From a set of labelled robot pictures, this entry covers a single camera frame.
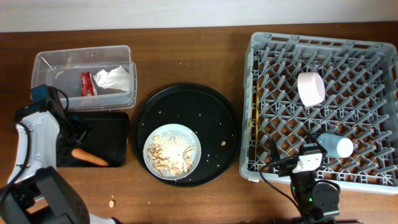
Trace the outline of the orange carrot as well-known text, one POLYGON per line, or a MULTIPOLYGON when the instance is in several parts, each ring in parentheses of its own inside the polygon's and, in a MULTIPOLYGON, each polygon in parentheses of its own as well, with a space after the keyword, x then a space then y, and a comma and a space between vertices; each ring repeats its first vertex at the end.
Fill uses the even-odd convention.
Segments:
POLYGON ((105 160, 90 154, 89 152, 86 152, 80 148, 76 148, 72 150, 72 156, 76 159, 80 159, 86 162, 90 162, 92 164, 95 164, 97 166, 102 166, 102 167, 107 167, 109 166, 109 163, 106 162, 105 160))

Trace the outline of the wooden chopstick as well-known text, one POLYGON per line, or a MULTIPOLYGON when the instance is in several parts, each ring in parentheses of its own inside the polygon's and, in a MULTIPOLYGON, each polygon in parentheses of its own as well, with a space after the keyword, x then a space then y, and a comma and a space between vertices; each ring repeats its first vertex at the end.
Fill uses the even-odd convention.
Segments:
POLYGON ((258 121, 259 121, 259 80, 256 82, 256 120, 255 120, 255 146, 258 144, 258 121))
POLYGON ((249 140, 251 140, 251 134, 252 134, 252 99, 253 99, 253 96, 252 96, 252 94, 250 95, 251 97, 250 97, 250 108, 249 108, 249 122, 248 122, 248 130, 249 130, 249 140))

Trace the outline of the red snack wrapper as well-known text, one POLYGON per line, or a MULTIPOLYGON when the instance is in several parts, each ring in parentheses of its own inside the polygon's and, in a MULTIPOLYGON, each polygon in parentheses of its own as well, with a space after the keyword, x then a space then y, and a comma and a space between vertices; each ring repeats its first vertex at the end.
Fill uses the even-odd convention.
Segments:
POLYGON ((91 73, 90 72, 81 73, 81 96, 95 96, 95 95, 97 95, 97 92, 92 81, 91 73))

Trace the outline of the light blue cup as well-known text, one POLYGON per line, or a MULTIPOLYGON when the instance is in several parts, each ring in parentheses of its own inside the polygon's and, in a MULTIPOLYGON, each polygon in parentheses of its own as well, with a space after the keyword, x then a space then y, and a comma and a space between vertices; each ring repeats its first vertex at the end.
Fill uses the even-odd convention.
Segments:
POLYGON ((323 133, 317 141, 327 151, 326 157, 347 158, 354 150, 350 139, 334 134, 323 133))

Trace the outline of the white tissue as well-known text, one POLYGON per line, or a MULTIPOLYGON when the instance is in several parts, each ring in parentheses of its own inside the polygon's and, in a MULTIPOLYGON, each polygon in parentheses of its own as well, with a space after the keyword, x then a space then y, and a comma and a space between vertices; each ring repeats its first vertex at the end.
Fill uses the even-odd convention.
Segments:
POLYGON ((121 91, 130 89, 130 74, 121 65, 110 72, 101 70, 93 76, 93 79, 100 88, 121 91))

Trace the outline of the pink bowl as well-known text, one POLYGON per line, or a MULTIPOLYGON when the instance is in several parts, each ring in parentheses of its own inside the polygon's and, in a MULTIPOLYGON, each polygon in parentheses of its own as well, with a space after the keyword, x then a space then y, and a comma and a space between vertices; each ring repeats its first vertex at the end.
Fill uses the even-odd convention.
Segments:
POLYGON ((299 97, 305 107, 313 107, 325 99, 325 86, 316 72, 300 73, 297 78, 299 97))

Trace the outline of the grey plate with food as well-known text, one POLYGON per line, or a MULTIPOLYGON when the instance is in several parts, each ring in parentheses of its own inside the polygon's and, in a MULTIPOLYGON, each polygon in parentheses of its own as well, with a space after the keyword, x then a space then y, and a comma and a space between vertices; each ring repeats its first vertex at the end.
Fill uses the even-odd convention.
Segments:
POLYGON ((201 143, 188 127, 166 124, 149 134, 142 155, 146 167, 155 177, 177 181, 197 168, 201 158, 201 143))

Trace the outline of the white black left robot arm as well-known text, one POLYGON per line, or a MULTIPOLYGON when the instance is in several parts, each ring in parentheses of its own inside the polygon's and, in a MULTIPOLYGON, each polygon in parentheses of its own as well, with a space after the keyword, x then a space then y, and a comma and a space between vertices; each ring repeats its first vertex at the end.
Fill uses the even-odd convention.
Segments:
POLYGON ((1 218, 6 223, 111 223, 117 218, 90 214, 83 199, 57 172, 59 159, 75 158, 97 166, 108 162, 80 146, 91 124, 68 116, 62 94, 53 86, 31 89, 33 103, 16 111, 15 166, 1 189, 1 218))

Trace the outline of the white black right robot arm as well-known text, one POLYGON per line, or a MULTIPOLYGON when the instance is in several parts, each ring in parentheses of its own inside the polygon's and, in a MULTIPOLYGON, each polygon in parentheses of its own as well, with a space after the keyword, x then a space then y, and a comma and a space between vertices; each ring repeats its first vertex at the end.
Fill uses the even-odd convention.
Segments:
POLYGON ((294 223, 335 223, 340 214, 340 186, 329 180, 316 180, 315 172, 323 165, 326 149, 309 137, 310 143, 299 147, 299 153, 281 158, 274 140, 267 167, 276 168, 279 177, 290 177, 290 191, 300 213, 294 223))

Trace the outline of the grey dishwasher rack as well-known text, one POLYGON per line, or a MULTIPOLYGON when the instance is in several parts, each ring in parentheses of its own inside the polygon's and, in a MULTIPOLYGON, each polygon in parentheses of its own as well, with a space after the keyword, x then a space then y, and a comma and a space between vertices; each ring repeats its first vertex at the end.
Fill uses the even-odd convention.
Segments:
POLYGON ((239 173, 250 181, 289 183, 266 167, 274 138, 281 157, 296 155, 307 134, 330 133, 354 145, 347 158, 327 158, 315 177, 342 189, 397 193, 397 49, 389 43, 256 32, 245 59, 243 133, 239 173), (305 107, 300 73, 318 73, 325 99, 305 107), (258 144, 255 146, 256 82, 258 144), (249 108, 252 94, 252 134, 249 108))

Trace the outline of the clear plastic bin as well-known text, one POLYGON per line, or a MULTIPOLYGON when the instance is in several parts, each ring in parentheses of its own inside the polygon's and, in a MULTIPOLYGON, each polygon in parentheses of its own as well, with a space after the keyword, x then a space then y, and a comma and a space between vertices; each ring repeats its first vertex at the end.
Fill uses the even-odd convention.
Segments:
POLYGON ((48 85, 66 93, 71 111, 106 111, 130 109, 136 104, 136 64, 126 45, 88 47, 40 52, 34 62, 31 88, 48 85), (81 95, 81 74, 124 70, 126 90, 105 88, 93 80, 95 96, 81 95))

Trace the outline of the round black tray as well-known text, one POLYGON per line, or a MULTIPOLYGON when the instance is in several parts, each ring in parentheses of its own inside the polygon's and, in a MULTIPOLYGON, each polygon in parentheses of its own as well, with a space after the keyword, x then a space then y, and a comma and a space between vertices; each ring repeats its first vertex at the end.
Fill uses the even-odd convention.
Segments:
POLYGON ((234 106, 221 93, 205 85, 168 87, 139 108, 132 124, 132 145, 143 168, 146 165, 142 150, 147 137, 166 124, 190 128, 200 140, 202 154, 192 174, 177 181, 165 180, 165 184, 176 187, 207 184, 229 169, 240 150, 241 121, 234 106))

